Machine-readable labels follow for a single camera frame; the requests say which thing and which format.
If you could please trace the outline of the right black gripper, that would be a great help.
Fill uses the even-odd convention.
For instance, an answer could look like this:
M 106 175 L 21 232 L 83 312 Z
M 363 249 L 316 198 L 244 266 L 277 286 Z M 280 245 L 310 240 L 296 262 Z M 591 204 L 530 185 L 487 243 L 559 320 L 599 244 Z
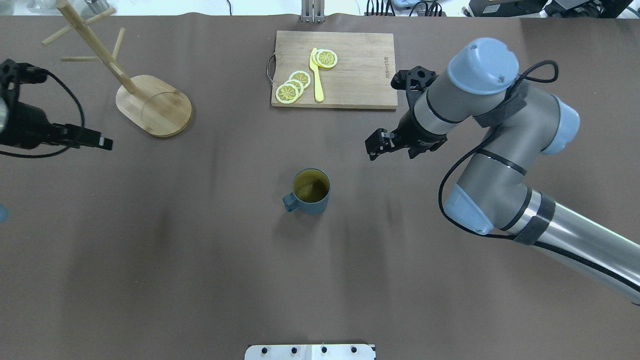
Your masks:
M 427 131 L 416 118 L 413 111 L 407 111 L 400 119 L 394 132 L 386 129 L 375 130 L 366 140 L 365 148 L 370 161 L 386 153 L 407 148 L 409 159 L 427 151 L 437 151 L 448 140 L 446 134 Z

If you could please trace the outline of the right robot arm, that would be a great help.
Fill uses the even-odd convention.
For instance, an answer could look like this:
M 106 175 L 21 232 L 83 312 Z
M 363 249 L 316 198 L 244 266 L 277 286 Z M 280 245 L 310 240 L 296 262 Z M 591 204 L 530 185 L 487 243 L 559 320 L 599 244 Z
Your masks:
M 639 246 L 548 194 L 524 184 L 539 155 L 562 150 L 578 133 L 578 112 L 538 88 L 531 73 L 558 64 L 544 60 L 525 71 L 508 46 L 494 38 L 474 39 L 438 74 L 422 66 L 399 70 L 391 87 L 406 93 L 408 110 L 393 131 L 377 129 L 365 141 L 371 160 L 407 150 L 410 158 L 438 150 L 448 133 L 473 118 L 487 129 L 482 141 L 443 176 L 438 196 L 466 162 L 448 198 L 438 200 L 455 227 L 484 238 L 536 248 L 549 258 L 602 282 L 639 304 Z

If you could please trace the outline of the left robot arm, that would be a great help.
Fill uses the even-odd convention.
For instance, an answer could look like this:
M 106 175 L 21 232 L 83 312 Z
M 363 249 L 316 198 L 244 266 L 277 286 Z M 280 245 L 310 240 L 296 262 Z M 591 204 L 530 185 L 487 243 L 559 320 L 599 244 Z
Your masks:
M 5 146 L 34 150 L 41 144 L 81 146 L 110 151 L 114 142 L 96 130 L 73 124 L 50 123 L 43 109 L 17 102 L 1 101 L 0 143 Z

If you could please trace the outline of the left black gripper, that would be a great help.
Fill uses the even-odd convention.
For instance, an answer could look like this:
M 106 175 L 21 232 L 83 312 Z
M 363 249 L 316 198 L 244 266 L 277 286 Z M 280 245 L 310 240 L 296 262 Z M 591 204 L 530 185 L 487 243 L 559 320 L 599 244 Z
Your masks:
M 0 143 L 23 150 L 34 150 L 41 144 L 64 145 L 71 148 L 89 147 L 111 151 L 114 141 L 96 130 L 82 126 L 55 125 L 48 121 L 43 109 L 16 102 L 5 104 L 1 112 Z

